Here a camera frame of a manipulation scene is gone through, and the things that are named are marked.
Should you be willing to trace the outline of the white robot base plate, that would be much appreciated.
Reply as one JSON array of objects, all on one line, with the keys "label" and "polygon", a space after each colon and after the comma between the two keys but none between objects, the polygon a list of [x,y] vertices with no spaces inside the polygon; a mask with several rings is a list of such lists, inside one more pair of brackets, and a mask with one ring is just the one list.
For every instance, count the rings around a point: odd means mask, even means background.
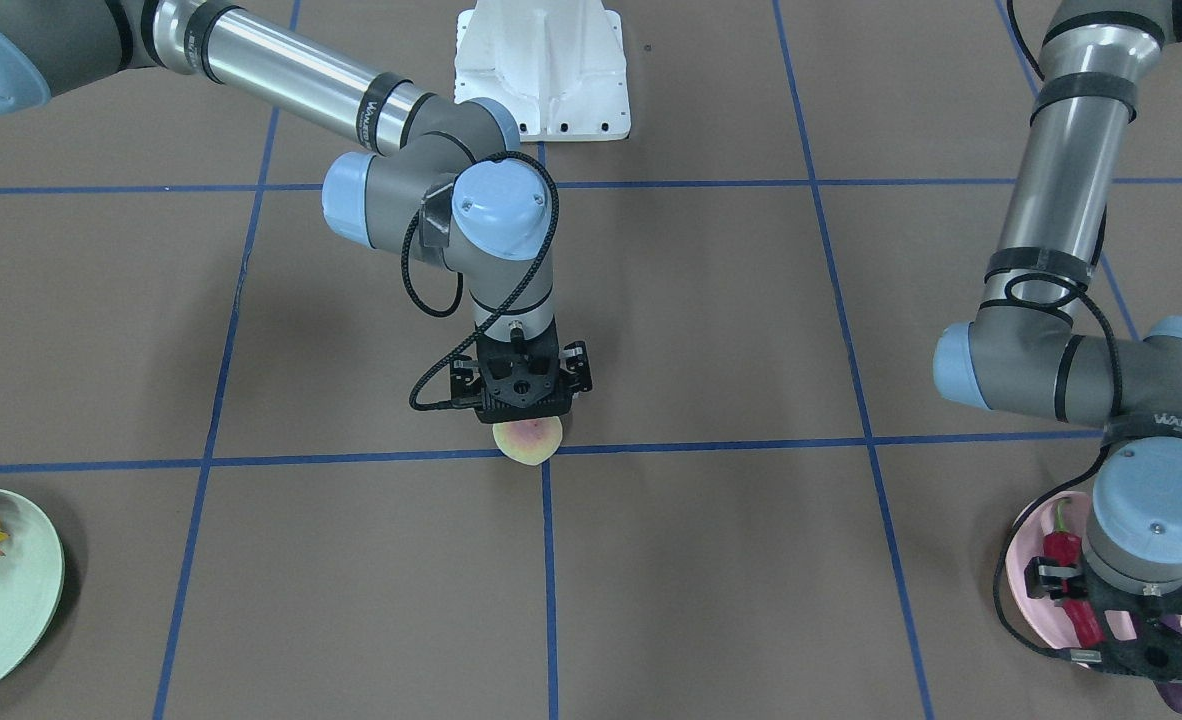
[{"label": "white robot base plate", "polygon": [[631,135],[618,12],[600,1],[478,1],[454,27],[455,102],[507,109],[522,142]]}]

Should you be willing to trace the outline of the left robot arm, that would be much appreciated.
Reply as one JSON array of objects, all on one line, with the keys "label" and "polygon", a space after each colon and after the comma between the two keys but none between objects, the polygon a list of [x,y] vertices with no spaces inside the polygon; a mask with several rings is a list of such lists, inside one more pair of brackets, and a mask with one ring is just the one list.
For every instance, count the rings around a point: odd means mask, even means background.
[{"label": "left robot arm", "polygon": [[1139,340],[1091,296],[1108,195],[1141,82],[1182,44],[1182,1],[1061,1],[1038,50],[1040,87],[978,314],[934,353],[962,406],[1102,432],[1093,463],[1043,493],[1004,536],[993,582],[1061,609],[1077,638],[1030,651],[1182,685],[1182,314]]}]

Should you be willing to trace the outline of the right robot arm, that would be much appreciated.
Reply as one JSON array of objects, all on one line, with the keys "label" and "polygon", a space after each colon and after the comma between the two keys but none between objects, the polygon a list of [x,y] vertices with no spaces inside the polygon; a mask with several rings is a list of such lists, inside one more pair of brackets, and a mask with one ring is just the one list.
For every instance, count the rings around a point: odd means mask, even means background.
[{"label": "right robot arm", "polygon": [[329,228],[403,265],[457,275],[472,332],[431,374],[486,424],[571,410],[592,377],[585,343],[556,329],[560,199],[500,102],[454,102],[366,67],[233,1],[0,1],[0,115],[130,69],[165,69],[288,111],[353,142],[322,182]]}]

